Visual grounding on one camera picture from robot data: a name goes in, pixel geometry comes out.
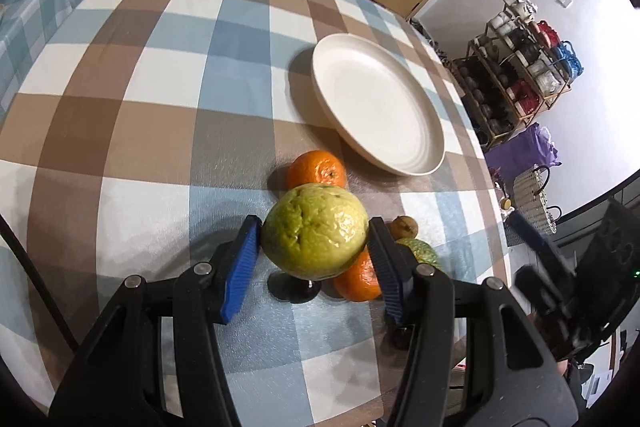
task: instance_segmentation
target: purple bag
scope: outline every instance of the purple bag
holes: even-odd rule
[[[547,167],[562,165],[558,161],[558,150],[551,141],[549,130],[539,123],[530,125],[520,134],[494,147],[484,158],[488,167],[500,169],[500,176],[508,185],[534,164]]]

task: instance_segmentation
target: silver bolt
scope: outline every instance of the silver bolt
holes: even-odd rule
[[[486,285],[492,290],[501,290],[504,288],[504,282],[497,277],[487,277],[484,282],[486,282]]]
[[[129,277],[127,277],[124,280],[124,285],[127,288],[137,288],[141,284],[142,284],[142,277],[140,277],[140,275],[129,275]]]
[[[424,277],[431,277],[434,273],[436,273],[436,269],[427,263],[420,263],[415,267],[415,270],[418,274]]]
[[[193,267],[193,271],[196,272],[197,275],[206,275],[211,273],[211,265],[209,263],[198,263]]]

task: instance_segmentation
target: table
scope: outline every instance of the table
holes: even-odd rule
[[[81,0],[0,0],[0,123],[33,62]]]
[[[313,46],[335,32],[379,43],[422,84],[446,137],[437,172],[394,176],[340,140],[310,79]],[[124,277],[174,277],[233,238],[246,214],[264,218],[287,165],[315,148],[343,160],[370,216],[413,216],[450,276],[508,280],[495,193],[449,73],[369,0],[84,0],[7,115],[0,212],[81,340]],[[0,252],[0,351],[46,407],[70,354]],[[241,312],[216,327],[243,424],[355,426],[388,413],[405,355],[385,338],[382,301],[276,301],[274,270],[260,256]]]

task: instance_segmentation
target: woven basket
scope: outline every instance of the woven basket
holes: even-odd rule
[[[541,171],[546,171],[546,180],[542,180]],[[545,187],[549,181],[549,167],[533,165],[527,171],[518,175],[513,182],[513,202],[520,213],[530,222],[531,226],[544,235],[556,233],[556,220],[562,216],[559,206],[547,206]],[[560,210],[560,216],[553,218],[550,209]],[[523,241],[520,236],[509,227],[505,227],[507,245],[514,247]]]

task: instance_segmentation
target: white plate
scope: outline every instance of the white plate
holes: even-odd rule
[[[440,118],[418,81],[384,48],[354,35],[329,35],[314,49],[312,72],[320,105],[359,154],[406,176],[440,167]]]

